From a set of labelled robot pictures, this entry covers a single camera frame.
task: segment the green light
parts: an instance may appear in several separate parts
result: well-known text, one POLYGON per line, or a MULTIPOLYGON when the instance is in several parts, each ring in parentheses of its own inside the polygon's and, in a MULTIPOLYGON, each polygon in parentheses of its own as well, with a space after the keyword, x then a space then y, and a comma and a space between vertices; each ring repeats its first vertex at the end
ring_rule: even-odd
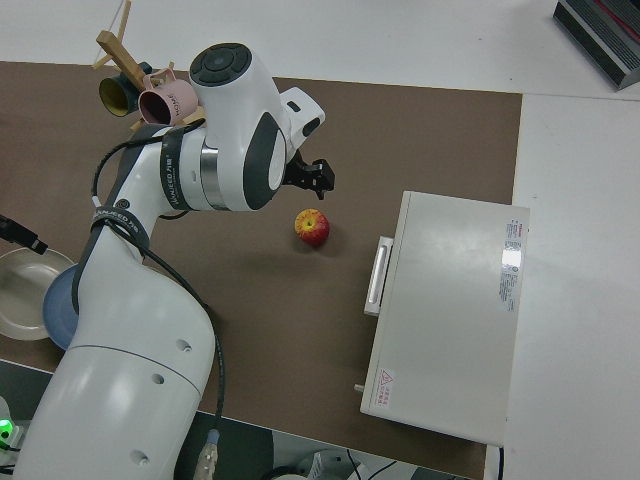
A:
POLYGON ((9 438, 13 432, 13 423, 11 420, 3 418, 0 420, 0 438, 9 438))

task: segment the cable connector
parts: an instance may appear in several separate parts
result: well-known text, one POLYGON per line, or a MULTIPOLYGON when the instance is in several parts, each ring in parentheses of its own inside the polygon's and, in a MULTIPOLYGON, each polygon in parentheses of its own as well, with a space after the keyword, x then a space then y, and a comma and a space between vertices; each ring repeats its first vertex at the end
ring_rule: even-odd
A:
POLYGON ((47 251, 48 245, 38 240, 38 235, 18 222, 0 215, 0 238, 9 243, 17 243, 39 255, 47 251))
POLYGON ((193 480, 212 480, 218 463, 218 441, 220 440, 220 432, 213 429, 209 430, 207 435, 207 443, 204 444, 200 455, 198 456, 198 464, 193 475, 193 480))

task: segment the blue plate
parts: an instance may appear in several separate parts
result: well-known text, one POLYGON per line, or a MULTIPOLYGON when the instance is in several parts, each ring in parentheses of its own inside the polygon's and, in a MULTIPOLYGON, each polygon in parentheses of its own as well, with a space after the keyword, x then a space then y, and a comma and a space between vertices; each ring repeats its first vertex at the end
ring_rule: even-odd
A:
POLYGON ((58 275, 44 296, 42 316, 49 337, 57 346, 66 350, 71 344, 78 325, 78 314, 71 301, 71 285, 77 265, 58 275))

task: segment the label sticker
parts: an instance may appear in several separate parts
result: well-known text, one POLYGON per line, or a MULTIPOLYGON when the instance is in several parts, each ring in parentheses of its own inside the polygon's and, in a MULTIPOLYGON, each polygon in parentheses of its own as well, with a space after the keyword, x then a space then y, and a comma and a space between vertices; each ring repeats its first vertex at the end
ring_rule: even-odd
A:
POLYGON ((392 370, 381 368, 378 372, 378 384, 376 388, 375 406, 380 408, 389 408, 391 401, 391 391, 393 390, 393 381, 396 374, 392 370))
POLYGON ((505 229, 504 249, 502 250, 502 273, 500 275, 501 306, 508 312, 513 312, 518 299, 518 277, 522 266, 522 230, 524 225, 514 219, 507 223, 505 229))

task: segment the brown mat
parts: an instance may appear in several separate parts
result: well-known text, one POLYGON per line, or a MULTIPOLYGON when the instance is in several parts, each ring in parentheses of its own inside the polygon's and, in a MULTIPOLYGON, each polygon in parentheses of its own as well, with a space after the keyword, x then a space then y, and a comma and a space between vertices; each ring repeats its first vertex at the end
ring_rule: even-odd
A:
MULTIPOLYGON (((95 165, 135 120, 100 104, 108 74, 0 63, 0 213, 74 260, 88 235, 95 165)), ((403 190, 510 203, 521 97, 278 80, 281 90, 293 85, 327 113, 302 153, 329 160, 336 191, 320 202, 283 187, 260 212, 196 212, 159 223, 152 239, 220 315, 225 416, 481 478, 484 445, 364 415, 353 385, 365 380, 375 332, 362 309, 378 236, 393 235, 403 190), (331 221, 316 251, 293 233, 308 207, 331 221)), ((0 254, 14 248, 0 243, 0 254)), ((0 356, 53 370, 61 354, 48 339, 2 337, 0 356)), ((212 376, 201 409, 215 409, 215 385, 212 376)))

